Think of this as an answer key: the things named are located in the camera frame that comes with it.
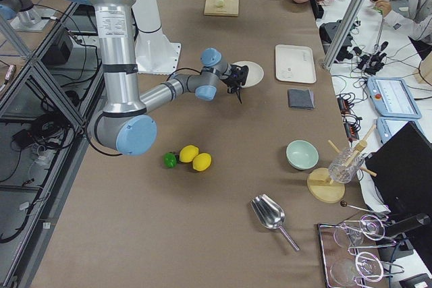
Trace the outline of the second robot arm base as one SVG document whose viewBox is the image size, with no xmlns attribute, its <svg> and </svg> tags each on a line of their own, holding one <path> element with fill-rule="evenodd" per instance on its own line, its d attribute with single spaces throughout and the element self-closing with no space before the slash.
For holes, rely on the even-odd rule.
<svg viewBox="0 0 432 288">
<path fill-rule="evenodd" d="M 42 32 L 47 25 L 32 0 L 1 0 L 1 17 L 20 32 Z"/>
</svg>

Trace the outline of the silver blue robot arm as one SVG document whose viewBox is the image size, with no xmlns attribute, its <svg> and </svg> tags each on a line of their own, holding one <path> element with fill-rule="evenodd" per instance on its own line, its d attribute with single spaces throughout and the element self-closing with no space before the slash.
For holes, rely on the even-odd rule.
<svg viewBox="0 0 432 288">
<path fill-rule="evenodd" d="M 193 92 L 201 100 L 213 100 L 219 82 L 231 92 L 245 85 L 248 67 L 229 64 L 214 48 L 201 55 L 199 74 L 177 74 L 144 94 L 138 89 L 138 62 L 132 22 L 136 0 L 70 0 L 94 7 L 107 102 L 90 120 L 90 132 L 104 147 L 124 155 L 145 153 L 157 136 L 157 124 L 148 112 Z"/>
</svg>

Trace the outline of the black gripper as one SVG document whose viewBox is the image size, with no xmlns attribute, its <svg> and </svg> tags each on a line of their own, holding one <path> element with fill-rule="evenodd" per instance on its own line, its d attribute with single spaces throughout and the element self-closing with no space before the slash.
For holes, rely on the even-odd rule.
<svg viewBox="0 0 432 288">
<path fill-rule="evenodd" d="M 236 93 L 240 104 L 242 104 L 241 89 L 246 84 L 248 77 L 247 65 L 231 65 L 229 76 L 226 78 L 227 92 L 229 94 Z"/>
</svg>

